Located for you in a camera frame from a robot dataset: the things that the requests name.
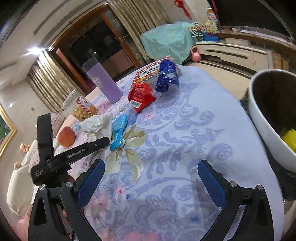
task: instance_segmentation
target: purple water bottle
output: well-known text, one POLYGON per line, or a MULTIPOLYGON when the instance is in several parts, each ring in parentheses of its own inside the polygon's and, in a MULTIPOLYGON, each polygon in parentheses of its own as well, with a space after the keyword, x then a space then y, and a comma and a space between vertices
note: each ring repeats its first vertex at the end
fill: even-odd
POLYGON ((95 57, 89 59, 82 69, 112 104, 120 100, 122 91, 95 57))

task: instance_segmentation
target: ceiling light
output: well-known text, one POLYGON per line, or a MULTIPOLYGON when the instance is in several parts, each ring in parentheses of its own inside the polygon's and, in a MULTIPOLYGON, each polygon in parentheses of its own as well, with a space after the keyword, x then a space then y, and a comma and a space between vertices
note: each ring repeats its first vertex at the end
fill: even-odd
POLYGON ((31 48, 31 49, 28 49, 30 52, 27 53, 26 55, 29 55, 29 54, 35 54, 35 55, 39 55, 42 53, 42 50, 44 50, 43 48, 31 48))

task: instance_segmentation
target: floral tablecloth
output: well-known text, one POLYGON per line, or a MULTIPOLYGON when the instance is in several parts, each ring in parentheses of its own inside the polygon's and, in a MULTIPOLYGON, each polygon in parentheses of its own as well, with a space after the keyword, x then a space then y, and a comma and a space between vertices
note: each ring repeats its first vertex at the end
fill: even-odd
MULTIPOLYGON (((103 95, 93 102, 98 114, 111 114, 114 119, 125 113, 129 120, 122 149, 90 155, 69 171, 76 178, 99 157, 107 167, 112 163, 114 170, 120 169, 103 177, 84 208, 85 216, 102 240, 198 241, 221 210, 197 175, 198 162, 207 159, 228 181, 241 187, 265 187, 275 240, 280 240, 281 190, 247 114, 207 72, 191 66, 180 69, 179 88, 170 88, 141 114, 133 111, 127 98, 135 73, 118 82, 124 95, 117 103, 110 104, 103 95), (138 179, 137 171, 142 171, 138 179)), ((87 141, 78 123, 73 129, 77 145, 87 141)), ((233 236, 242 211, 243 207, 227 239, 233 236)))

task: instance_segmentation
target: red package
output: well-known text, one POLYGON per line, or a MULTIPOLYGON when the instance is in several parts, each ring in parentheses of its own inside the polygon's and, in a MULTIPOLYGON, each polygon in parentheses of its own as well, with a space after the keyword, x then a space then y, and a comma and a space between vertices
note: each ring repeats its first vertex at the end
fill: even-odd
POLYGON ((135 84, 128 94, 128 101, 135 108, 137 113, 140 113, 155 100, 156 98, 153 95, 153 91, 147 83, 135 84))

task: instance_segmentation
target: blue gripper pad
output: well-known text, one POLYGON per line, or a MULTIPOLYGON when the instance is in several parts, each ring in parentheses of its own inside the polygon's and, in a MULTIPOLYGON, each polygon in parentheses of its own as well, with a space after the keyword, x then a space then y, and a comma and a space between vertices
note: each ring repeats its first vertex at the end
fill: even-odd
POLYGON ((103 160, 97 159, 87 172, 81 173, 77 178, 76 186, 79 188, 77 191, 77 206, 79 208, 85 207, 89 203, 104 173, 105 163, 103 160), (84 182, 79 184, 79 178, 84 179, 85 177, 84 182))
POLYGON ((215 172, 206 160, 198 163, 197 172, 215 205, 223 209, 226 205, 226 193, 214 177, 218 173, 215 172))

